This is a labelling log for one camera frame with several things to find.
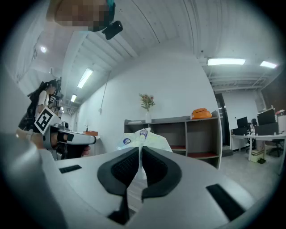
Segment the shelf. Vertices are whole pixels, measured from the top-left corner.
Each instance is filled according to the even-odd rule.
[[[127,123],[125,124],[127,126],[132,126],[132,125],[148,125],[148,123]]]
[[[171,123],[184,123],[184,122],[188,122],[188,120],[177,120],[177,121],[166,121],[166,122],[153,122],[153,123],[149,123],[151,125],[156,125],[156,124],[171,124]]]
[[[177,154],[177,155],[181,155],[181,156],[186,156],[186,154],[185,154],[185,152],[183,152],[183,151],[175,151],[175,152],[173,152],[173,153],[175,153],[175,154]]]
[[[183,145],[170,145],[171,150],[174,151],[186,151],[186,147]]]
[[[196,122],[196,121],[211,120],[211,119],[218,119],[218,117],[211,117],[207,119],[191,119],[191,120],[186,120],[186,122]]]
[[[215,153],[188,153],[188,157],[196,159],[207,159],[207,158],[219,157],[219,155]]]

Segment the table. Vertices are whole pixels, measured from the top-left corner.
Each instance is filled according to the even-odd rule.
[[[233,139],[237,138],[237,139],[244,139],[244,138],[248,138],[251,139],[250,143],[249,143],[249,156],[248,156],[248,161],[251,160],[251,149],[252,149],[252,139],[256,139],[256,140],[260,140],[260,141],[272,141],[273,139],[284,139],[284,149],[283,149],[283,155],[282,155],[282,161],[280,164],[280,169],[278,174],[280,175],[283,169],[283,163],[285,160],[285,153],[286,153],[286,134],[278,134],[278,135],[231,135],[231,146],[233,146]]]

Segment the plastic bag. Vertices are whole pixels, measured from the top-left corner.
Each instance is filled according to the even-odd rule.
[[[135,175],[135,179],[147,179],[146,172],[142,167],[142,147],[148,146],[158,149],[163,149],[172,152],[167,140],[157,134],[151,133],[151,128],[138,130],[135,133],[123,134],[122,139],[118,143],[117,150],[121,150],[128,147],[139,147],[139,168]]]

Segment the fluorescent light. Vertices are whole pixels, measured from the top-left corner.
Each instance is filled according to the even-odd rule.
[[[93,73],[93,70],[87,68],[85,70],[84,74],[82,75],[80,82],[79,82],[77,87],[82,88],[92,73]]]
[[[76,95],[73,94],[72,97],[71,97],[71,101],[74,102],[75,100],[76,100]]]
[[[43,53],[45,53],[45,52],[46,52],[46,47],[41,46],[41,51],[42,51]]]
[[[267,61],[263,61],[260,66],[269,67],[269,68],[276,68],[277,64],[273,64]]]
[[[234,59],[234,58],[216,58],[216,59],[208,59],[207,65],[220,65],[220,64],[239,64],[243,65],[245,63],[245,59]]]

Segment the white shirt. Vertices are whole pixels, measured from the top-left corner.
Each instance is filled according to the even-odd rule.
[[[40,113],[38,112],[39,105],[49,106],[49,95],[46,93],[46,91],[42,91],[39,95],[38,105],[36,106],[35,112],[36,119],[40,116]]]

